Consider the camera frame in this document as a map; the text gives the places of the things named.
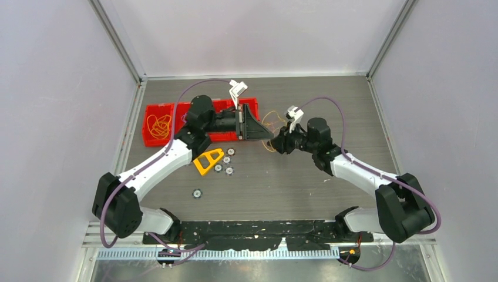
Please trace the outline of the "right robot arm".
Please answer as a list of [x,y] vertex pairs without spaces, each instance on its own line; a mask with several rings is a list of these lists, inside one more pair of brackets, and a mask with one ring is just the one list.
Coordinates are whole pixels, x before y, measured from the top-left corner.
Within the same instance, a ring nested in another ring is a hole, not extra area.
[[323,118],[310,119],[306,129],[301,125],[294,129],[284,126],[268,144],[280,154],[294,150],[310,153],[319,170],[349,182],[375,199],[373,209],[351,207],[336,215],[335,233],[343,241],[352,240],[359,232],[370,232],[402,243],[436,221],[415,176],[386,173],[354,158],[333,142]]

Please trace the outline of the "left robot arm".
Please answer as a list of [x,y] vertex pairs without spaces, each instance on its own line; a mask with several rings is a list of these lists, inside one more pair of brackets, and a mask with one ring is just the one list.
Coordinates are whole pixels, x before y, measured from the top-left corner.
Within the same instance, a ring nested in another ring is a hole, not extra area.
[[206,95],[193,98],[186,122],[165,147],[136,167],[118,176],[110,172],[100,177],[92,213],[102,227],[123,239],[136,231],[156,233],[164,242],[174,243],[180,228],[163,210],[140,206],[141,200],[175,170],[187,166],[211,145],[211,132],[235,132],[242,140],[264,140],[273,133],[257,120],[248,105],[239,110],[216,112]]

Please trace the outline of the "red plastic bin far right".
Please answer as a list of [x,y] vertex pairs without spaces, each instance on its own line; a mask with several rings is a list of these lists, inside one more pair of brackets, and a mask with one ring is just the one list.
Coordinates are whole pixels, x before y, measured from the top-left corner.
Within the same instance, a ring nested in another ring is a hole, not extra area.
[[[253,114],[253,116],[258,120],[260,119],[257,98],[239,98],[238,105],[242,106],[242,104],[248,105],[248,108],[250,109],[250,112]],[[232,100],[230,100],[227,105],[227,109],[238,111],[238,108],[235,108]]]

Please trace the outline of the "red plastic bin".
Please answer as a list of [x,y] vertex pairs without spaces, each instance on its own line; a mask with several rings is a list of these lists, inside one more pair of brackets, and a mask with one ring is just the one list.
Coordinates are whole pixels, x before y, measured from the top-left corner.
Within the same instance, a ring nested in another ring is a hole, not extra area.
[[171,138],[173,104],[147,105],[144,112],[142,138],[146,147],[166,145]]
[[186,123],[187,113],[191,108],[190,102],[180,102],[177,104],[174,115],[174,133],[177,133]]
[[[260,119],[257,98],[239,98],[238,105],[242,106],[242,104],[248,105],[248,108],[250,109],[250,112],[253,114],[253,116],[258,120]],[[238,111],[238,108],[235,108],[232,100],[230,100],[227,105],[227,109]]]
[[212,102],[216,113],[234,109],[234,104],[231,99],[213,99]]

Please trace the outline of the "black 100 poker chip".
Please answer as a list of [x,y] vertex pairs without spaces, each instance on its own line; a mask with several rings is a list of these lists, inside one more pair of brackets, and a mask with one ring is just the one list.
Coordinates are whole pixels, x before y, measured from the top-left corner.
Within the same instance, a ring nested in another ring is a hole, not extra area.
[[232,148],[232,147],[231,147],[231,148],[228,148],[228,149],[226,150],[226,155],[228,155],[228,156],[234,156],[234,155],[235,155],[235,153],[236,153],[236,151],[235,151],[235,149],[234,149],[234,148]]

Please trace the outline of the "blue 10 poker chip upper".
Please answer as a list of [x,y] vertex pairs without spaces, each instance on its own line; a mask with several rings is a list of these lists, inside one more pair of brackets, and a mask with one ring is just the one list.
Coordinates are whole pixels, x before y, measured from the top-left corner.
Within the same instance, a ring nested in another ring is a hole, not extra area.
[[224,156],[223,159],[222,159],[222,162],[227,165],[227,164],[230,164],[231,162],[231,157],[230,156]]

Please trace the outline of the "blue 10 poker chip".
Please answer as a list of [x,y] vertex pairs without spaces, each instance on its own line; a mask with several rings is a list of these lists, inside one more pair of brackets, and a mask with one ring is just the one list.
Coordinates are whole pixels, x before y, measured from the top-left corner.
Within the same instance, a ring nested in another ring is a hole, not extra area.
[[229,166],[225,169],[225,174],[228,175],[228,176],[231,176],[234,174],[234,168]]
[[222,159],[222,162],[227,165],[227,164],[230,164],[231,162],[231,157],[230,156],[224,156],[223,159]]

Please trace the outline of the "blue 10 poker chip right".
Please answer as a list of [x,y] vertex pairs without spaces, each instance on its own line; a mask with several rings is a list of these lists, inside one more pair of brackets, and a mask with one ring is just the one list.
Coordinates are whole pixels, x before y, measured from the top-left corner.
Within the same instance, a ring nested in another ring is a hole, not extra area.
[[229,166],[225,169],[225,174],[228,175],[228,176],[231,176],[234,174],[234,168]]

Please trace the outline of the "green 50 poker chip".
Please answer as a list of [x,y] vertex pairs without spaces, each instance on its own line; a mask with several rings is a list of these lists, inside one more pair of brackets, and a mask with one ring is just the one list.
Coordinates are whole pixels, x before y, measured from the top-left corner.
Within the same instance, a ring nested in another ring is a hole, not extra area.
[[223,171],[223,166],[221,164],[217,164],[214,166],[214,171],[215,172],[222,172]]

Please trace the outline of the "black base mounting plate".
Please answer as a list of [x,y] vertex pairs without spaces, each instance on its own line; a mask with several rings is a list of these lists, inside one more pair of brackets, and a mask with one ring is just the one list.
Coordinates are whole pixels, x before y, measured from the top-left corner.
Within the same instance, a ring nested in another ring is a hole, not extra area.
[[205,250],[215,251],[275,250],[282,242],[289,251],[325,250],[330,243],[374,240],[370,233],[353,233],[330,220],[182,221],[158,238],[187,249],[204,244]]

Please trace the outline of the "red plastic bin far left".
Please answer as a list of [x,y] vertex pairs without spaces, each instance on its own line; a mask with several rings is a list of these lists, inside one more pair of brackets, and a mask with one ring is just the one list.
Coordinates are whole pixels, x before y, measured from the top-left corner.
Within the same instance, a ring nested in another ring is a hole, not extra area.
[[144,112],[142,138],[146,147],[166,145],[171,138],[173,104],[147,105]]

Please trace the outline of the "yellow plastic triangle frame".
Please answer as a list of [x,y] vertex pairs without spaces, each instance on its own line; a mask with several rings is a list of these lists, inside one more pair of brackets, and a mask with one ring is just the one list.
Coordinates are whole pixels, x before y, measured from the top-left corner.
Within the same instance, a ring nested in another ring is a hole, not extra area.
[[221,148],[206,151],[193,160],[194,167],[200,176],[203,177],[222,160],[224,155],[225,153]]

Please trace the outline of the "aluminium frame rail left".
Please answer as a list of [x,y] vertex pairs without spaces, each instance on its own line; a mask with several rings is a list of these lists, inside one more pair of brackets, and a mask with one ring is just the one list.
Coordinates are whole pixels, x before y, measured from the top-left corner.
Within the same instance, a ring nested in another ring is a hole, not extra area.
[[[138,87],[133,95],[123,134],[118,143],[119,146],[117,155],[115,156],[114,164],[110,170],[112,173],[120,173],[126,167],[127,158],[129,156],[134,131],[139,119],[140,108],[148,81],[149,78],[145,76],[138,84]],[[90,281],[92,277],[96,264],[97,251],[102,247],[100,242],[99,224],[100,222],[96,219],[90,221],[88,224],[83,244],[78,254],[79,264],[76,268],[75,277],[72,279],[73,281]]]

